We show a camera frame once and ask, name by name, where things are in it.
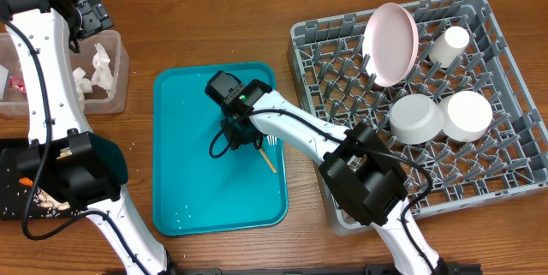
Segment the white plastic fork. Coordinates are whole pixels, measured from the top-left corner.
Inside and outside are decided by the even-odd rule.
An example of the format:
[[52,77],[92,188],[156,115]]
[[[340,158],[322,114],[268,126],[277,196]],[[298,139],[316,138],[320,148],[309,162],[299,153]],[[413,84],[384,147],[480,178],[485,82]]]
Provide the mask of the white plastic fork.
[[273,135],[267,135],[266,138],[270,146],[275,146],[277,144],[277,137]]

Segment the wooden chopstick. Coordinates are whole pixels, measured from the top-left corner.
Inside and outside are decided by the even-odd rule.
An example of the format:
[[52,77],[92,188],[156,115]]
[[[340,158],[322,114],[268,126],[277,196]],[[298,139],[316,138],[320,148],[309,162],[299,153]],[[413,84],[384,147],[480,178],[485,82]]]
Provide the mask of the wooden chopstick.
[[273,173],[277,173],[277,169],[276,167],[273,165],[273,163],[270,161],[270,159],[268,158],[268,156],[266,155],[265,151],[260,148],[259,149],[259,153],[261,154],[262,158],[264,159],[264,161],[266,162],[266,164],[269,166],[269,168],[271,169],[271,171]]

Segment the foil snack wrapper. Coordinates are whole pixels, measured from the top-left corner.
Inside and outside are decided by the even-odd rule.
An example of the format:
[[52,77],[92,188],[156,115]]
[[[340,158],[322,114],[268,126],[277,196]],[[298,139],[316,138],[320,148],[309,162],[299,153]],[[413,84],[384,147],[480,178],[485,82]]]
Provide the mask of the foil snack wrapper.
[[16,90],[18,90],[18,91],[20,91],[20,92],[22,92],[22,93],[27,92],[25,82],[21,77],[11,76],[9,78],[9,86],[16,89]]

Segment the white tissue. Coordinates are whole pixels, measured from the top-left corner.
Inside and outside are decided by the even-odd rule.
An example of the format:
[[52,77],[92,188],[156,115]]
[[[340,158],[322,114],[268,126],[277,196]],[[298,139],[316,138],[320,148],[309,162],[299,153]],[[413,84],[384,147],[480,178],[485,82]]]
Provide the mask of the white tissue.
[[100,43],[96,43],[94,47],[96,53],[92,58],[92,66],[95,71],[92,78],[87,79],[86,72],[81,67],[73,70],[74,85],[82,110],[85,110],[85,94],[91,93],[93,86],[99,86],[105,91],[110,91],[113,87],[114,77],[110,71],[110,58]]

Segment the pink round plate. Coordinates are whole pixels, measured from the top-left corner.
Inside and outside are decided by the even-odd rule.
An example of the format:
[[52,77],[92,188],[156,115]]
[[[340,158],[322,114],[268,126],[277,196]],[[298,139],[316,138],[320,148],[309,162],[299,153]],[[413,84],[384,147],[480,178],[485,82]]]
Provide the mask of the pink round plate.
[[375,75],[378,86],[394,86],[413,68],[418,47],[414,18],[399,4],[385,3],[366,24],[362,45],[362,54],[369,56],[366,72]]

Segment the grey bowl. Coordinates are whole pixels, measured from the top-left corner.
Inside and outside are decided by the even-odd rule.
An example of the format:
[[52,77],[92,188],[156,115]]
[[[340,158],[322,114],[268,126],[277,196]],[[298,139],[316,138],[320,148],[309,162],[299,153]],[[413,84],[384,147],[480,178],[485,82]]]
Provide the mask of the grey bowl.
[[398,99],[389,112],[390,132],[401,143],[416,145],[435,138],[444,125],[441,108],[423,94]]

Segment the white paper cup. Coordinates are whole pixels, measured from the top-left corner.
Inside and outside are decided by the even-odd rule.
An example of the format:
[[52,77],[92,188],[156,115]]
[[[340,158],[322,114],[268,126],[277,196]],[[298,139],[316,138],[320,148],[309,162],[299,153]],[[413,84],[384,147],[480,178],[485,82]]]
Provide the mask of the white paper cup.
[[429,53],[433,63],[440,63],[442,68],[448,68],[468,47],[470,35],[463,27],[449,27],[434,42]]

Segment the white bowl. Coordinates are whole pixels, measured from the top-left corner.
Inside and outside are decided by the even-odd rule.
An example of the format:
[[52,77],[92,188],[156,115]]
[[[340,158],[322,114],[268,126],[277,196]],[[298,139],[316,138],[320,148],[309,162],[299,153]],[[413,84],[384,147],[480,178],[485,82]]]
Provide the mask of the white bowl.
[[440,103],[444,114],[443,132],[452,140],[478,140],[491,124],[493,110],[488,100],[473,91],[460,91]]

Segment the orange carrot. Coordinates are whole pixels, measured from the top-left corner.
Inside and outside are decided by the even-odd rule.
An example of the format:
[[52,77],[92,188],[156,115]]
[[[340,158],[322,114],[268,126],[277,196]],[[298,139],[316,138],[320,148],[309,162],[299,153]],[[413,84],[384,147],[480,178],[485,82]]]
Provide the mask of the orange carrot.
[[19,183],[24,185],[24,186],[27,186],[27,187],[32,187],[33,186],[33,181],[27,177],[22,177],[19,179]]

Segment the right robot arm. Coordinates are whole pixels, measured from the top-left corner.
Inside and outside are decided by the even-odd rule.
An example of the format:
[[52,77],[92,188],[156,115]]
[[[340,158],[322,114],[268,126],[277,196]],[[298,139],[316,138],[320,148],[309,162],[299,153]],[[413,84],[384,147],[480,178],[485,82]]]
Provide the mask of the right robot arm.
[[218,133],[225,136],[228,149],[251,144],[260,150],[270,136],[288,142],[317,164],[336,203],[378,232],[399,273],[447,273],[410,212],[432,190],[432,177],[426,173],[426,188],[409,199],[403,167],[424,169],[392,154],[374,129],[364,123],[349,129],[326,122],[292,105],[263,81],[244,84],[223,71],[207,82],[205,94],[224,115]]

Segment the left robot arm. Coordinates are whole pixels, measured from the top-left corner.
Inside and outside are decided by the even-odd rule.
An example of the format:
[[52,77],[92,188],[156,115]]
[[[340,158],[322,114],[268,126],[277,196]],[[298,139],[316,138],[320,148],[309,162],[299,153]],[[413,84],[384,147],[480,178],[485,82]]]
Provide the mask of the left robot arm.
[[128,274],[173,274],[176,265],[147,229],[128,192],[120,147],[96,135],[81,109],[71,53],[112,27],[100,0],[1,0],[1,21],[17,52],[29,110],[28,144],[2,157],[75,219],[102,232]]

